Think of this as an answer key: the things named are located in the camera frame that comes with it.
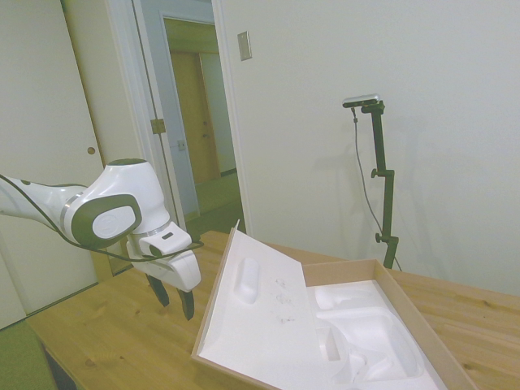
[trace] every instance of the floor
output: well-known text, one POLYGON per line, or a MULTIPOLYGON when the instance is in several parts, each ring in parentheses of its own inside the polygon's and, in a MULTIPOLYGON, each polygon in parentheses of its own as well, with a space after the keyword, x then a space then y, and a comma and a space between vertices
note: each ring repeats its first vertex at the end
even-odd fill
POLYGON ((55 390, 46 356, 25 321, 0 331, 0 388, 2 390, 55 390))
POLYGON ((244 212, 236 173, 196 186, 201 216, 186 222, 192 236, 214 230, 229 233, 236 225, 245 232, 244 212))

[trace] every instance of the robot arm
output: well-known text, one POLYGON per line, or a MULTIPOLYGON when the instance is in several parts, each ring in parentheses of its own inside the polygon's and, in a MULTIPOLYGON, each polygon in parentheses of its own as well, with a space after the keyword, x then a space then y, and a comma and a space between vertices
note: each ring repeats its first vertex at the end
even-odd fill
POLYGON ((85 249, 106 248, 128 236, 127 248, 135 260, 133 265, 147 274, 161 303, 169 302, 163 281, 177 287, 184 314, 188 319, 193 316, 191 290, 201 281, 197 259, 190 250, 168 256, 186 249, 192 240, 170 220, 158 178, 148 162, 140 159, 111 162, 88 188, 76 184, 50 187, 3 179, 0 215, 41 222, 85 249))

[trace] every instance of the wooden table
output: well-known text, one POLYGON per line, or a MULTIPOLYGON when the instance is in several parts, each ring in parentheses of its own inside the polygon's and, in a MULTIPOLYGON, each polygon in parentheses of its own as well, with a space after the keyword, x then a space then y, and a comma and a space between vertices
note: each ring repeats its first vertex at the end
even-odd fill
MULTIPOLYGON (((205 246, 197 249, 202 282, 194 290, 189 322, 174 288, 166 286, 171 304, 163 308, 135 269, 27 322, 85 390, 253 388, 190 358, 227 239, 217 232, 202 236, 205 246)), ((303 262, 315 256, 273 246, 303 262)), ((399 271, 392 275, 480 388, 520 389, 520 297, 399 271)))

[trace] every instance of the white foam insert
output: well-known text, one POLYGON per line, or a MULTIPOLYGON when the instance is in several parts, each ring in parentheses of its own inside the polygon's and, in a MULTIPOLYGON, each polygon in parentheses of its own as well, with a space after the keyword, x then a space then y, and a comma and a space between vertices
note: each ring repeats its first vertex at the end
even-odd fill
POLYGON ((445 390, 375 281, 307 288, 235 232, 198 355, 283 390, 445 390))

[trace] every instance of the light switch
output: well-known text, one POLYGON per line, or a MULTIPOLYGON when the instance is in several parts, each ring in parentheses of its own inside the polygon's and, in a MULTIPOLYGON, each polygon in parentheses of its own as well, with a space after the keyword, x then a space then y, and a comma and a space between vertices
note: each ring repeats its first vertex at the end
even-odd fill
POLYGON ((240 59, 242 61, 251 59, 253 57, 251 54, 251 45, 249 43, 249 33, 247 31, 238 34, 238 49, 240 51, 240 59))

